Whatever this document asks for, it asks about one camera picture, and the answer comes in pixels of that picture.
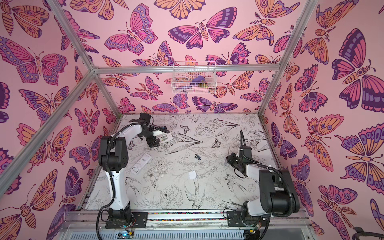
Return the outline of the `small white remote control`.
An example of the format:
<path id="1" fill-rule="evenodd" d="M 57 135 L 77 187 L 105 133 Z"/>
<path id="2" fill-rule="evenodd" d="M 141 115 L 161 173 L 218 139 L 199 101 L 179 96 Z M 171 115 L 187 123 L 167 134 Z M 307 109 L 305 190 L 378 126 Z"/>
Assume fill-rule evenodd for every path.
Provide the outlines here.
<path id="1" fill-rule="evenodd" d="M 158 136 L 158 140 L 160 141 L 160 143 L 165 143 L 165 142 L 169 142 L 173 139 L 173 136 L 171 133 L 168 133 L 168 134 L 162 134 L 162 135 L 159 135 Z"/>

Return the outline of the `long white remote control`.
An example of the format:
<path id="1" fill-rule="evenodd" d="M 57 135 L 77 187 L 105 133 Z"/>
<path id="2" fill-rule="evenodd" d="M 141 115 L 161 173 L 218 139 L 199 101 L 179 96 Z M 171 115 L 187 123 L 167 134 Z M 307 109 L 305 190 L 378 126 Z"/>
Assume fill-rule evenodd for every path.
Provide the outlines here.
<path id="1" fill-rule="evenodd" d="M 141 158 L 133 165 L 131 168 L 131 172 L 133 174 L 138 174 L 145 166 L 146 164 L 152 159 L 152 156 L 145 153 L 141 156 Z"/>

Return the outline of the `white battery cover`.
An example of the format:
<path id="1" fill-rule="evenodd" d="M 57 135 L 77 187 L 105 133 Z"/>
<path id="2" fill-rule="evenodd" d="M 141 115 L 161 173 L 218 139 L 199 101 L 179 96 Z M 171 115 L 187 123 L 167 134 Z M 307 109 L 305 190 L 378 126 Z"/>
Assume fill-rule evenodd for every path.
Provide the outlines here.
<path id="1" fill-rule="evenodd" d="M 189 172 L 189 179 L 195 180 L 197 178 L 197 172 L 196 171 L 190 171 Z"/>

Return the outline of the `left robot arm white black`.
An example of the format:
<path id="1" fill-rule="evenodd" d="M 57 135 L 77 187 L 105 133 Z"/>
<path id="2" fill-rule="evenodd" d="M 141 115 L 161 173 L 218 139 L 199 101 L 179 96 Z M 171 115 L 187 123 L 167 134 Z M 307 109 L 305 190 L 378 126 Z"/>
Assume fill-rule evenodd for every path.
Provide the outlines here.
<path id="1" fill-rule="evenodd" d="M 138 119 L 130 120 L 114 135 L 101 139 L 98 161 L 109 179 L 111 200 L 100 207 L 97 224 L 102 220 L 103 213 L 108 213 L 108 218 L 104 220 L 106 229 L 126 228 L 133 224 L 134 216 L 125 190 L 123 170 L 129 162 L 128 144 L 131 140 L 136 137 L 145 138 L 149 147 L 158 147 L 160 140 L 156 134 L 169 133 L 166 127 L 153 125 L 152 119 L 150 114 L 141 113 Z"/>

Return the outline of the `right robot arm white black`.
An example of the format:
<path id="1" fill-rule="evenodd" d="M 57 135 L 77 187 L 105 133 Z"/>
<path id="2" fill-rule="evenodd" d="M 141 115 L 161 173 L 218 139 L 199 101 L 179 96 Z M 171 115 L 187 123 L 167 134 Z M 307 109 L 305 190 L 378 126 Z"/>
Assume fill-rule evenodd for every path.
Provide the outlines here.
<path id="1" fill-rule="evenodd" d="M 300 201 L 288 170 L 278 170 L 264 165 L 251 157 L 251 150 L 239 149 L 231 153 L 226 162 L 244 178 L 259 180 L 259 198 L 245 201 L 241 219 L 246 226 L 255 225 L 271 217 L 286 218 L 300 210 Z"/>

